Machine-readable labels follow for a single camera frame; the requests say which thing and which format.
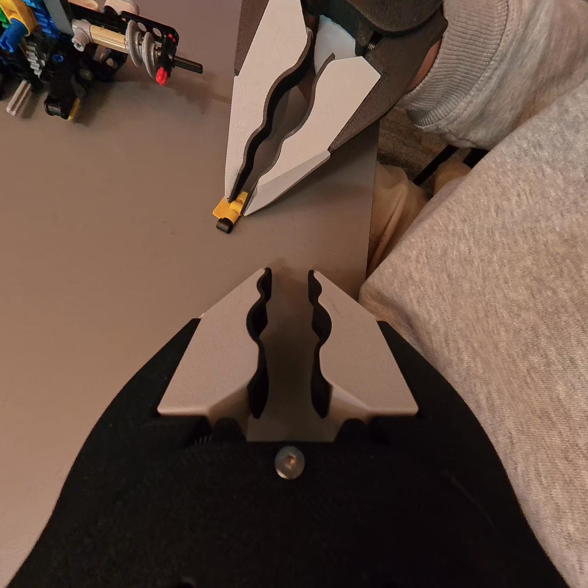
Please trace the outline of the multicoloured lego model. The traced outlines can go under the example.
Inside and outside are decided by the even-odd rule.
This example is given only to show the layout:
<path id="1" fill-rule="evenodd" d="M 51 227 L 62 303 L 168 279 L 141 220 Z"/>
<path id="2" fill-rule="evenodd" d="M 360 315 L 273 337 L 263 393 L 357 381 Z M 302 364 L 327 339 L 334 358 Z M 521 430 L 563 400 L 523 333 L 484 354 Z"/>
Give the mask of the multicoloured lego model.
<path id="1" fill-rule="evenodd" d="M 128 59 L 165 85 L 174 69 L 202 74 L 177 55 L 172 26 L 142 17 L 135 1 L 1 1 L 1 97 L 18 116 L 33 94 L 45 112 L 74 121 L 94 82 L 109 82 Z"/>

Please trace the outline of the person's right forearm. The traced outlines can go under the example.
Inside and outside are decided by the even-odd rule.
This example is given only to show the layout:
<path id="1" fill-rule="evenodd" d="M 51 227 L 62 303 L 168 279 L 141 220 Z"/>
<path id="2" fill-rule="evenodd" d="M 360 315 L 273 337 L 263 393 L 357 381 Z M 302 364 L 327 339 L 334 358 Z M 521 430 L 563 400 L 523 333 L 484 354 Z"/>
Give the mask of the person's right forearm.
<path id="1" fill-rule="evenodd" d="M 547 110 L 587 109 L 585 1 L 445 1 L 434 64 L 400 101 L 412 122 L 492 149 Z"/>

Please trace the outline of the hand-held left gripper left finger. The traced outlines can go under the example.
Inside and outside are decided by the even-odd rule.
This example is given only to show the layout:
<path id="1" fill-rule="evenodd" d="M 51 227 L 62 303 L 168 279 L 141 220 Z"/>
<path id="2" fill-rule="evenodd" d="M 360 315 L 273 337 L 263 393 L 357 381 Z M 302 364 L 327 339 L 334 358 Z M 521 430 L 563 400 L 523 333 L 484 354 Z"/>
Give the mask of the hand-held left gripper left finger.
<path id="1" fill-rule="evenodd" d="M 272 272 L 261 268 L 199 317 L 158 406 L 163 416 L 236 420 L 247 432 L 269 394 L 261 334 L 268 324 Z"/>

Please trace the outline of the black chair leg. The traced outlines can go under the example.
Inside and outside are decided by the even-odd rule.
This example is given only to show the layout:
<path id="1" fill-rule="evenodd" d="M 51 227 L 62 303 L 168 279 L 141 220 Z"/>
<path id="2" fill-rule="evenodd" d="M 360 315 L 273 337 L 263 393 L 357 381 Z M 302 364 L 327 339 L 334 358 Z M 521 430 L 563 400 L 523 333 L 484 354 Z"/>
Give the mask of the black chair leg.
<path id="1" fill-rule="evenodd" d="M 437 171 L 445 165 L 446 162 L 454 164 L 463 164 L 469 169 L 473 169 L 488 153 L 488 150 L 481 148 L 466 149 L 465 154 L 458 157 L 460 148 L 454 145 L 446 146 L 439 152 L 421 171 L 417 173 L 412 182 L 416 186 L 423 186 L 430 178 L 433 178 Z"/>

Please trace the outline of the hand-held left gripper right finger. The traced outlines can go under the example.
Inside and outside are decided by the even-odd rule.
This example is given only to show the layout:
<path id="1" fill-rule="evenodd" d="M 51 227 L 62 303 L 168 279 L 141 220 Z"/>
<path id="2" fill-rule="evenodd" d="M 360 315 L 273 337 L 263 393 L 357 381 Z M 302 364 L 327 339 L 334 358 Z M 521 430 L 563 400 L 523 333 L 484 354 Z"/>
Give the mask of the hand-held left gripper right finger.
<path id="1" fill-rule="evenodd" d="M 340 428 L 350 419 L 414 416 L 417 403 L 376 318 L 325 275 L 310 270 L 313 353 L 311 400 Z"/>

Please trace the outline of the cream cloth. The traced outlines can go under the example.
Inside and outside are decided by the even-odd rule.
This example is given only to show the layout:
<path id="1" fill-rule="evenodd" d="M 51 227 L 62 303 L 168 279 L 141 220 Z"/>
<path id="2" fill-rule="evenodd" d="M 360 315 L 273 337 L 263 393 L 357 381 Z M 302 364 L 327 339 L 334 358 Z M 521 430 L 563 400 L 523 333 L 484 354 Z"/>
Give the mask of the cream cloth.
<path id="1" fill-rule="evenodd" d="M 379 267 L 428 204 L 422 187 L 392 165 L 376 165 L 366 283 L 379 276 Z"/>

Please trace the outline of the small yellow lego piece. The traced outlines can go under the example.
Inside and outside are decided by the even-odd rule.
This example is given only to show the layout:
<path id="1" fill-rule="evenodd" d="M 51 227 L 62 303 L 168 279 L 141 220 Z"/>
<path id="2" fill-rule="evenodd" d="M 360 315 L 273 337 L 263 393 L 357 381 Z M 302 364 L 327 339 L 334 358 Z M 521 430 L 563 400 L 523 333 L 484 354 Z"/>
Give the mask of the small yellow lego piece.
<path id="1" fill-rule="evenodd" d="M 213 210 L 213 215 L 217 218 L 216 227 L 218 230 L 225 234 L 231 233 L 239 217 L 243 214 L 248 195 L 247 192 L 243 191 L 230 203 L 224 198 L 221 199 L 217 207 Z"/>

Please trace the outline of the person's grey clothing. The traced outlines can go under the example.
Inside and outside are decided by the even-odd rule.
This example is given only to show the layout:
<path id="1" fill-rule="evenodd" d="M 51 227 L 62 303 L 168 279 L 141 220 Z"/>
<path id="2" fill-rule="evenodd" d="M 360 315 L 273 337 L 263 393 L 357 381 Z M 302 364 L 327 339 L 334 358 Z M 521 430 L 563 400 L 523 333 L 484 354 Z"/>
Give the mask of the person's grey clothing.
<path id="1" fill-rule="evenodd" d="M 425 207 L 362 287 L 488 434 L 540 544 L 587 587 L 587 82 Z"/>

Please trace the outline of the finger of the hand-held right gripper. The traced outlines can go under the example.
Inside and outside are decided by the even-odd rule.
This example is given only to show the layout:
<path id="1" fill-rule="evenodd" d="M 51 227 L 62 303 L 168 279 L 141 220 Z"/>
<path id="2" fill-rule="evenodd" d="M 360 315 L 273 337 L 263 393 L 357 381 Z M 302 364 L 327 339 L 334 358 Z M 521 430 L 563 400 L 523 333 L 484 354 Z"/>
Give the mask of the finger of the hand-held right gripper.
<path id="1" fill-rule="evenodd" d="M 300 1 L 243 1 L 235 55 L 224 197 L 235 199 L 272 127 L 277 103 L 301 80 L 312 33 Z"/>
<path id="2" fill-rule="evenodd" d="M 285 136 L 275 161 L 258 179 L 245 216 L 281 197 L 331 156 L 336 138 L 380 79 L 363 57 L 355 39 L 321 16 L 313 54 L 316 76 L 304 119 Z"/>

